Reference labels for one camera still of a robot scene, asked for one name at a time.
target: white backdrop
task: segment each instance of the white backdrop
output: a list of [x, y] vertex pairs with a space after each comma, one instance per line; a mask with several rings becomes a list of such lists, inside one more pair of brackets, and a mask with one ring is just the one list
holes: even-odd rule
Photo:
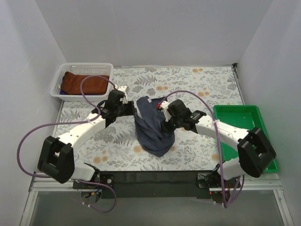
[[[34, 0], [0, 1], [0, 52], [0, 225], [16, 226], [31, 182], [17, 165], [17, 146], [33, 127], [55, 121], [59, 101], [49, 83], [65, 59]], [[25, 141], [21, 160], [30, 172], [51, 130]]]
[[301, 225], [301, 1], [274, 0], [238, 64], [247, 104], [259, 106], [277, 153], [295, 225]]
[[67, 62], [229, 65], [272, 0], [36, 0]]

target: green plastic tray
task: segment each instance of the green plastic tray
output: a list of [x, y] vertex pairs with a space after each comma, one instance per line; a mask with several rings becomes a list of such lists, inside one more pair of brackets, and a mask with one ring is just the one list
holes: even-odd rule
[[[254, 127], [261, 128], [268, 137], [267, 131], [264, 127], [259, 108], [254, 105], [216, 105], [214, 106], [214, 115], [216, 119], [222, 122], [244, 129], [253, 129]], [[237, 151], [222, 143], [223, 160], [229, 161], [238, 157]], [[264, 171], [265, 173], [278, 172], [278, 164], [276, 159]]]

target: brown towel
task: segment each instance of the brown towel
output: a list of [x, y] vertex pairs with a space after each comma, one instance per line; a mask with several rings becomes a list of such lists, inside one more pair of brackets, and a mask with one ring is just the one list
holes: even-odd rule
[[[84, 78], [89, 75], [79, 75], [72, 74], [71, 72], [66, 72], [64, 80], [62, 82], [62, 91], [69, 95], [78, 95], [80, 93], [80, 83]], [[109, 79], [108, 75], [102, 75], [103, 77]], [[108, 81], [100, 77], [93, 77], [85, 80], [83, 84], [84, 94], [93, 94], [93, 95], [103, 95], [107, 91]]]

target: patterned mat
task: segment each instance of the patterned mat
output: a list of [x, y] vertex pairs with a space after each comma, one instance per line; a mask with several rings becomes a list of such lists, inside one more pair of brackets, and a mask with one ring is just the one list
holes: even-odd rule
[[[242, 104], [231, 67], [114, 69], [113, 82], [128, 85], [128, 99], [134, 101], [143, 96], [158, 98], [176, 90], [189, 90], [212, 108]], [[201, 110], [209, 114], [192, 95], [176, 93], [168, 101], [176, 99], [181, 99], [192, 112]], [[91, 109], [85, 102], [65, 102], [60, 121], [84, 120]], [[56, 136], [73, 127], [58, 126]], [[91, 163], [100, 170], [212, 170], [218, 162], [218, 150], [214, 139], [177, 129], [173, 147], [158, 158], [141, 148], [134, 117], [127, 116], [95, 134], [77, 151], [75, 161]]]

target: blue cloth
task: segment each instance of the blue cloth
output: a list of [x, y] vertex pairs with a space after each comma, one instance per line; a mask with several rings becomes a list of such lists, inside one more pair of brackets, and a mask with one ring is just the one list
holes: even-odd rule
[[134, 114], [135, 128], [137, 139], [142, 148], [157, 156], [161, 157], [174, 144], [174, 133], [167, 134], [161, 131], [160, 123], [165, 119], [163, 112], [156, 110], [157, 104], [163, 100], [162, 98], [152, 99], [142, 97], [137, 100], [141, 117], [137, 113]]

